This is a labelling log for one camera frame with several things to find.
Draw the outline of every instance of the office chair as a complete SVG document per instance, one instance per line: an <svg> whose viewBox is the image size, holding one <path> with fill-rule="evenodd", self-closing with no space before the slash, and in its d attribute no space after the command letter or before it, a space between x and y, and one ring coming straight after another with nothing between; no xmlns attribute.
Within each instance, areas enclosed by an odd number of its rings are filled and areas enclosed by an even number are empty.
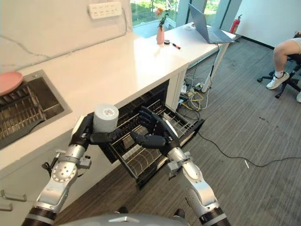
<svg viewBox="0 0 301 226"><path fill-rule="evenodd" d="M284 81L281 85L281 91L280 93L278 93L275 97L277 99L279 99L281 97L281 94L283 93L283 91L285 90L286 85L290 85L291 87L293 87L295 90L297 90L298 92L301 91L301 88L297 85L298 84L298 79L293 79L292 77L300 70L301 68L301 55L300 54L292 54L292 55L288 55L288 61L291 62L295 62L297 65L294 67L293 71L290 73L290 77L288 80ZM274 75L275 71L271 71L269 73L270 76L263 76L261 78L258 78L257 81L258 82L262 82L262 79L269 79L272 80L273 79L273 75Z"/></svg>

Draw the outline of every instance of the shorts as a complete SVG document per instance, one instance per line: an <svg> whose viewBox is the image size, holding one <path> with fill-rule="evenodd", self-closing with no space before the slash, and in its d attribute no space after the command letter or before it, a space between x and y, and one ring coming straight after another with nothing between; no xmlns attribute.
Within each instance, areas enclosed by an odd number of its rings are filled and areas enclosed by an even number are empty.
<svg viewBox="0 0 301 226"><path fill-rule="evenodd" d="M301 54L301 38L294 38L292 40L295 41L299 46L299 54Z"/></svg>

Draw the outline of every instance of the cabinet handle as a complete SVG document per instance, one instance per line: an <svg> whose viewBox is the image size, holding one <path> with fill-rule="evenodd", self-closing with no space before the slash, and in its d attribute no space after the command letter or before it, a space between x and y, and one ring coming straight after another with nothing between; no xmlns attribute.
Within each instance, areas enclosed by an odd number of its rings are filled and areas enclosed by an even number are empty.
<svg viewBox="0 0 301 226"><path fill-rule="evenodd" d="M5 195L5 193L4 193L4 190L1 190L0 193L1 193L1 197L2 197L3 199L13 200L13 201L19 201L19 202L26 202L26 201L27 201L27 197L26 197L25 194L23 195L23 199L16 199L16 198L12 198L12 197L7 197L7 196Z"/></svg>
<svg viewBox="0 0 301 226"><path fill-rule="evenodd" d="M13 204L9 204L9 209L3 209L3 208L0 208L0 211L6 211L6 212L11 212L13 211Z"/></svg>

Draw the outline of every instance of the desk leg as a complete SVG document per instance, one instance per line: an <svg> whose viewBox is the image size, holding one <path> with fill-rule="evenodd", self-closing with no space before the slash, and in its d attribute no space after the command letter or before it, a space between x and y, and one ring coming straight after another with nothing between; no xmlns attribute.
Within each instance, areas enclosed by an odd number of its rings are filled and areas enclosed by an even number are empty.
<svg viewBox="0 0 301 226"><path fill-rule="evenodd" d="M178 107L178 101L181 93L181 88L184 83L185 74L186 70L179 72L169 79L165 103L174 111Z"/></svg>
<svg viewBox="0 0 301 226"><path fill-rule="evenodd" d="M214 62L214 68L213 68L213 71L212 71L212 74L211 74L211 80L213 79L213 77L215 75L215 72L216 72L218 66L221 63L222 58L223 58L228 46L229 46L229 43L223 43L223 44L220 45L220 51L217 53L217 57L216 57L216 60ZM207 79L205 81L205 84L202 88L203 93L205 93L207 91L207 89L211 86L210 73L208 74L208 77L207 77Z"/></svg>

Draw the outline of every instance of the white cabinet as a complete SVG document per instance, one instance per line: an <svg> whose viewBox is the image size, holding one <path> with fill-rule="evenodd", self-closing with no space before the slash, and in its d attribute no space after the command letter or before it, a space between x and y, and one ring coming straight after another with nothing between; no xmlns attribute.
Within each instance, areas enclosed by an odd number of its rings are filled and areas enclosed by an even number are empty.
<svg viewBox="0 0 301 226"><path fill-rule="evenodd" d="M49 181L49 174L41 167L41 164L46 161L51 163L56 155L55 151L58 148L66 150L69 141L70 136L68 135L63 141L60 140L59 144L43 151L35 159L0 179L0 190L4 190L7 197L22 198L23 194L27 196L27 202L9 201L0 198L1 207L8 207L9 203L13 204L12 212L0 211L1 226L20 225L22 223L38 195ZM63 209L99 182L119 163L111 164L98 146L90 146L85 155L91 156L91 168L86 171L84 169L79 171L79 173L84 172L84 175L79 177L72 185Z"/></svg>
<svg viewBox="0 0 301 226"><path fill-rule="evenodd" d="M33 202L15 202L8 200L1 200L0 206L8 207L9 203L13 204L13 211L4 212L0 211L0 225L1 226L19 226L23 223L26 215L31 209Z"/></svg>

